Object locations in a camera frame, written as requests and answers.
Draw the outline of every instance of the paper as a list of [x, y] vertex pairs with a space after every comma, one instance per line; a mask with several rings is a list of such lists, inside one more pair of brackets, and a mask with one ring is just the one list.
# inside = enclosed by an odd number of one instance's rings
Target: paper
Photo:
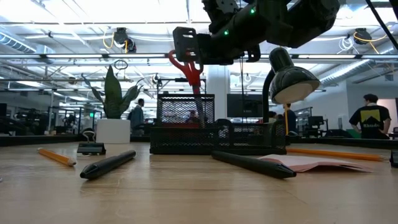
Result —
[[271, 161], [281, 163], [296, 172], [305, 172], [317, 166], [335, 166], [344, 167], [347, 169], [358, 170], [362, 172], [372, 172], [372, 169], [361, 164], [354, 162], [347, 162], [338, 159], [327, 159], [319, 157], [308, 157], [308, 156], [280, 156], [280, 155], [268, 155], [260, 157], [259, 159], [264, 161]]

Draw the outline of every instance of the desk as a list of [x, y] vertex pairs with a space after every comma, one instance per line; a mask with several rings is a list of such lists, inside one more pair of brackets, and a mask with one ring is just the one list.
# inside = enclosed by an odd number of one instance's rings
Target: desk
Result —
[[[77, 143], [45, 147], [75, 156]], [[137, 159], [94, 181], [79, 178], [104, 156], [78, 157], [74, 168], [36, 153], [40, 146], [0, 148], [0, 223], [30, 224], [259, 224], [396, 223], [398, 169], [314, 171], [278, 180], [210, 156], [150, 155], [149, 145], [107, 145], [107, 155], [128, 149]], [[292, 145], [388, 155], [387, 150]]]

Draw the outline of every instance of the black pen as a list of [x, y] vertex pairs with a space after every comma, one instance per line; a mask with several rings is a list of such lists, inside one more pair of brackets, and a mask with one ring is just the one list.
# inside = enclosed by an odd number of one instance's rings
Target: black pen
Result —
[[216, 160], [258, 172], [260, 174], [269, 175], [278, 179], [296, 176], [296, 173], [289, 167], [276, 162], [262, 161], [259, 159], [238, 156], [220, 151], [213, 151], [211, 156]]
[[112, 156], [101, 161], [94, 162], [83, 169], [80, 173], [80, 177], [89, 180], [95, 179], [133, 159], [135, 156], [136, 152], [134, 150], [130, 150], [118, 156]]

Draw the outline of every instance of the mesh desk organizer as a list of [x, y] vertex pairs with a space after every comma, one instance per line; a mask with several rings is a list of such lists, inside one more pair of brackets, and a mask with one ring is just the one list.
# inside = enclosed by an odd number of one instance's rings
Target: mesh desk organizer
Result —
[[[204, 127], [200, 123], [186, 123], [199, 98]], [[157, 124], [150, 132], [151, 154], [210, 155], [213, 150], [254, 156], [286, 154], [283, 121], [270, 124], [215, 121], [214, 95], [166, 94], [157, 99]]]

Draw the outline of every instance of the desk lamp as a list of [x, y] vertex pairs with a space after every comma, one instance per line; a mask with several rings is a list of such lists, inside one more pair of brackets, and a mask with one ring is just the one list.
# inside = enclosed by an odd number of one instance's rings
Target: desk lamp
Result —
[[262, 105], [264, 107], [262, 119], [264, 123], [269, 122], [268, 97], [270, 94], [273, 103], [294, 103], [304, 100], [321, 84], [310, 71], [294, 66], [290, 55], [282, 47], [274, 49], [269, 54], [269, 61], [272, 69], [262, 87]]

